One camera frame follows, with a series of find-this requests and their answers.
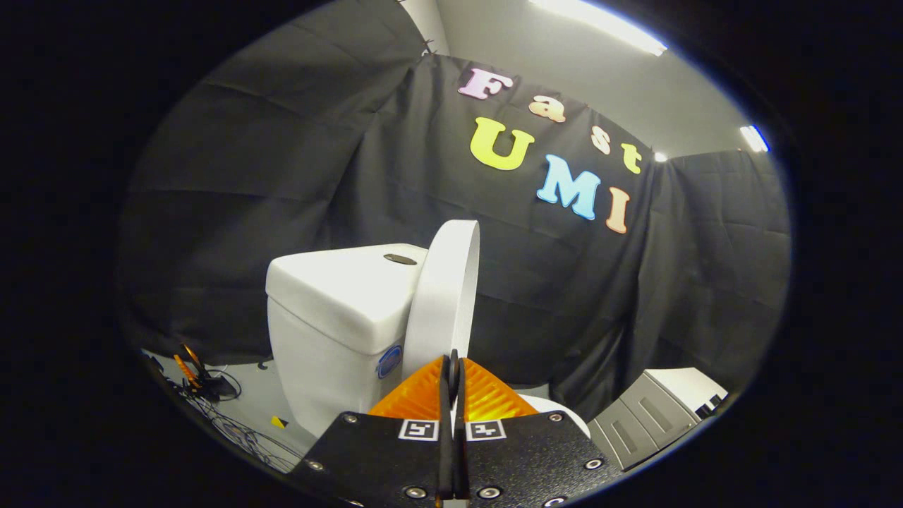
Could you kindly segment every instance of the orange letter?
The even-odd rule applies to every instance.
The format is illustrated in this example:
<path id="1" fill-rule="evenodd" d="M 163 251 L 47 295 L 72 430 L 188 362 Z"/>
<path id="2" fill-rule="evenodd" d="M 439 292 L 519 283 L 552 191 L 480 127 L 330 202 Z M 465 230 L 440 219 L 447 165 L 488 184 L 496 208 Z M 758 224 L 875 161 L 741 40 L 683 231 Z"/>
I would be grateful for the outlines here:
<path id="1" fill-rule="evenodd" d="M 605 225 L 610 230 L 624 234 L 627 232 L 627 226 L 624 225 L 624 212 L 627 211 L 627 202 L 630 196 L 618 187 L 609 187 L 611 192 L 611 214 L 609 219 L 605 221 Z"/>

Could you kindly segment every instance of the toilet tank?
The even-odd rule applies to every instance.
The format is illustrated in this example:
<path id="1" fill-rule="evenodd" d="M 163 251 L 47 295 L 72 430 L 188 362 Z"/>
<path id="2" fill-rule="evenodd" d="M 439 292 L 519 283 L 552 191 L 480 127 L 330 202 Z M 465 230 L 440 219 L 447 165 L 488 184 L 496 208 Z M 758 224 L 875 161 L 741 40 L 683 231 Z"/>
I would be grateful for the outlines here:
<path id="1" fill-rule="evenodd" d="M 295 420 L 314 436 L 342 411 L 370 411 L 401 382 L 407 317 L 426 252 L 389 244 L 270 263 L 273 357 Z"/>

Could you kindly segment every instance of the blue sticker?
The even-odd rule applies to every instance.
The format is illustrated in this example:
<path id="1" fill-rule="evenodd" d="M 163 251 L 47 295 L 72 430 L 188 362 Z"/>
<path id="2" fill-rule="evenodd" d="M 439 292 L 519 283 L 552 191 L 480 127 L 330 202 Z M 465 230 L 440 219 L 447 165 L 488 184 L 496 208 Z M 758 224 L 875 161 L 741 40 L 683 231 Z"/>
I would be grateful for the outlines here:
<path id="1" fill-rule="evenodd" d="M 377 365 L 377 376 L 379 379 L 389 375 L 399 363 L 401 363 L 401 346 L 394 345 L 379 359 L 379 364 Z"/>

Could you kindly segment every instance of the letter u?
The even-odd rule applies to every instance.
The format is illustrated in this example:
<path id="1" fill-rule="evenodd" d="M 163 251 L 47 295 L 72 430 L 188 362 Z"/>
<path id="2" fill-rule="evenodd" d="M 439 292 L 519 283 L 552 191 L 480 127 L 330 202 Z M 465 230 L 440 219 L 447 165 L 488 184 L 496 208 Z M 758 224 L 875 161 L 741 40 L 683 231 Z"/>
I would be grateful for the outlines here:
<path id="1" fill-rule="evenodd" d="M 504 131 L 504 124 L 491 118 L 477 117 L 477 130 L 470 140 L 470 152 L 485 165 L 502 171 L 511 171 L 520 167 L 524 162 L 526 148 L 535 141 L 535 138 L 522 130 L 512 130 L 514 146 L 511 148 L 511 153 L 503 157 L 495 153 L 493 146 L 496 144 L 498 134 Z"/>

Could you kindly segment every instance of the black curtain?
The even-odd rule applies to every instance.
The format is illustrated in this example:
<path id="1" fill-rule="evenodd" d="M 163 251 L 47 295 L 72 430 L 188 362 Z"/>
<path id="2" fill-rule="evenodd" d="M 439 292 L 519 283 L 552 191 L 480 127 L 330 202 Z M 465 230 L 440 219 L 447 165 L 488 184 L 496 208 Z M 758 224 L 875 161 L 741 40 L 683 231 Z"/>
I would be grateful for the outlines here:
<path id="1" fill-rule="evenodd" d="M 119 280 L 126 333 L 211 363 L 270 356 L 270 260 L 315 249 L 428 247 L 450 219 L 481 228 L 470 357 L 598 414 L 644 368 L 696 366 L 736 390 L 770 341 L 787 288 L 789 226 L 777 172 L 729 152 L 660 164 L 579 100 L 474 61 L 423 55 L 396 2 L 337 2 L 213 71 L 161 125 L 131 185 Z M 480 100 L 472 69 L 513 85 Z M 559 123 L 528 109 L 564 106 Z M 500 171 L 470 151 L 476 118 L 531 135 Z M 610 137 L 604 154 L 593 127 Z M 633 171 L 622 144 L 637 149 Z M 597 176 L 595 217 L 537 196 L 548 155 Z M 607 224 L 617 189 L 624 226 Z M 590 192 L 579 199 L 589 199 Z"/>

